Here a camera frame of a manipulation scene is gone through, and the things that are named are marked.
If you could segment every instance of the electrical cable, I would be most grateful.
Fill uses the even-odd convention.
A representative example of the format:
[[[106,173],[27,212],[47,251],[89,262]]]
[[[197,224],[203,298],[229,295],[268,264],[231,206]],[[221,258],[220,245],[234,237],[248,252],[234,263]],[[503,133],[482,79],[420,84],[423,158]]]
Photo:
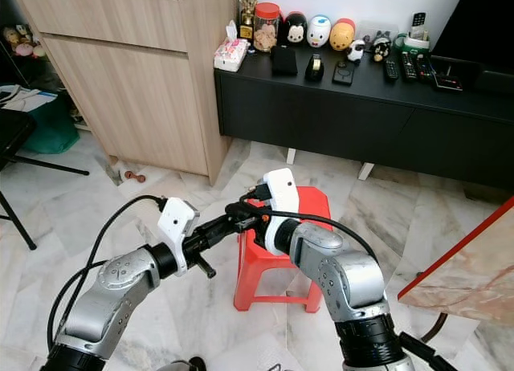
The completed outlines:
[[[48,316],[48,324],[47,324],[47,345],[48,345],[48,351],[51,350],[51,347],[54,345],[54,320],[55,320],[55,314],[57,313],[57,308],[59,307],[59,304],[61,300],[63,299],[64,295],[66,294],[69,287],[72,286],[72,284],[84,273],[89,272],[91,269],[99,267],[100,265],[104,265],[107,262],[107,260],[104,261],[98,261],[96,263],[93,263],[89,267],[84,267],[80,271],[76,272],[61,288],[59,291],[59,294],[57,297],[55,297],[54,303],[51,306],[50,315]]]
[[[80,290],[82,289],[82,286],[84,285],[84,283],[86,281],[86,278],[88,277],[88,272],[89,272],[89,270],[92,267],[93,261],[95,260],[96,252],[98,251],[98,248],[100,247],[100,243],[102,241],[102,238],[105,235],[105,232],[107,232],[107,229],[112,225],[112,223],[123,212],[125,212],[131,205],[133,205],[136,202],[139,202],[141,200],[154,200],[157,203],[157,205],[159,206],[159,209],[163,207],[163,202],[165,203],[165,201],[166,201],[165,198],[159,198],[159,197],[156,197],[156,196],[153,196],[153,195],[150,195],[150,194],[144,194],[142,196],[138,196],[136,198],[133,198],[132,200],[130,200],[126,204],[124,204],[102,226],[102,229],[100,230],[100,233],[98,234],[98,236],[96,236],[96,241],[93,244],[93,247],[91,249],[91,253],[89,254],[89,258],[88,258],[88,261],[86,263],[86,266],[80,271],[80,275],[78,275],[78,276],[80,276],[80,280],[77,283],[77,286],[75,287],[75,290],[73,291],[73,294],[71,295],[71,298],[67,302],[66,308],[64,309],[63,316],[61,317],[61,320],[59,322],[59,327],[57,328],[57,333],[59,333],[61,328],[64,326],[64,323],[66,322],[66,319],[69,316],[71,309],[73,308],[73,304],[75,304],[77,297],[79,297]],[[54,317],[52,317],[51,329],[47,330],[48,350],[51,350],[51,346],[54,343],[53,334],[51,332],[53,330],[53,319],[54,319]]]
[[[268,216],[276,216],[276,217],[300,218],[303,220],[312,220],[312,221],[322,222],[324,224],[329,224],[330,226],[333,226],[333,227],[341,230],[342,232],[344,232],[348,236],[350,236],[352,239],[357,241],[365,249],[365,251],[368,253],[368,255],[370,255],[378,263],[378,258],[375,255],[373,248],[357,232],[351,230],[347,226],[344,226],[343,224],[341,224],[337,221],[331,220],[330,218],[318,216],[316,214],[282,212],[282,211],[278,211],[278,210],[270,210],[270,209],[267,209],[264,207],[254,206],[245,201],[241,201],[240,203],[244,204],[244,206],[247,209],[250,209],[250,212],[257,213],[261,216],[268,215]]]
[[[436,336],[439,333],[439,331],[441,331],[441,328],[443,327],[445,321],[447,321],[447,318],[447,313],[439,313],[439,316],[435,321],[434,326],[425,335],[421,337],[420,341],[422,341],[423,343],[428,343],[429,341],[434,339],[434,336]]]

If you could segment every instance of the wooden cabinet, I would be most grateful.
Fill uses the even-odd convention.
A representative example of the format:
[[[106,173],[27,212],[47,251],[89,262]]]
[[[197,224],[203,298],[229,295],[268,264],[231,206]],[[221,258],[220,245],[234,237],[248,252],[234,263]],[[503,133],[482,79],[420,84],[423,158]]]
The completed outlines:
[[[186,51],[178,0],[23,0],[41,32]]]
[[[105,152],[208,175],[220,136],[213,57],[235,0],[18,0]]]
[[[186,56],[45,42],[110,155],[207,175]]]

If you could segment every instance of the cabinet drawer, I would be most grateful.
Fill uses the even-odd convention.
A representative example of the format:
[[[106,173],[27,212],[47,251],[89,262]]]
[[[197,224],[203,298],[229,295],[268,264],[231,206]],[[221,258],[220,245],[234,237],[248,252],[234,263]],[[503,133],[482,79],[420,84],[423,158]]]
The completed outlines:
[[[186,51],[178,0],[23,0],[41,32]]]
[[[207,174],[186,56],[78,39],[45,43],[107,153]]]

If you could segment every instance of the black electronic device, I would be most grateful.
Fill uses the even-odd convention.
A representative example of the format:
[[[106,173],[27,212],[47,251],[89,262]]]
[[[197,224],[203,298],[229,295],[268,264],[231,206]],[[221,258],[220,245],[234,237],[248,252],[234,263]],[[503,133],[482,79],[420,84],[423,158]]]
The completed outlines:
[[[410,28],[410,37],[414,39],[423,39],[425,32],[426,12],[418,12],[412,18],[412,27]]]
[[[391,59],[386,59],[384,62],[384,72],[387,80],[394,82],[400,76],[398,72],[398,65]]]
[[[438,89],[451,92],[461,92],[463,90],[463,85],[456,76],[435,74],[434,79],[435,87]]]
[[[320,81],[323,78],[324,65],[319,54],[314,54],[308,61],[307,68],[305,69],[305,79],[312,81]]]
[[[416,69],[418,78],[421,82],[425,84],[432,84],[434,82],[432,66],[430,65],[430,60],[426,56],[423,56],[423,54],[418,55],[414,59],[414,68]]]
[[[416,74],[412,56],[406,51],[402,52],[402,66],[405,79],[409,82],[414,82],[418,78],[418,74]]]
[[[514,57],[501,45],[510,39],[511,21],[512,0],[460,0],[431,58],[448,62],[466,89],[512,95]]]
[[[352,84],[353,71],[353,63],[340,60],[336,63],[336,67],[334,68],[334,76],[332,78],[332,82],[335,84]]]

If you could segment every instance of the trophy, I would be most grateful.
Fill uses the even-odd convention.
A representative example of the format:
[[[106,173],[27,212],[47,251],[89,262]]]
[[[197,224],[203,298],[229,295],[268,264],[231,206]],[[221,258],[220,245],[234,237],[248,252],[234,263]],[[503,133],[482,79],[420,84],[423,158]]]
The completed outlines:
[[[251,41],[254,36],[254,12],[257,0],[239,0],[241,6],[241,23],[239,24],[239,37]]]

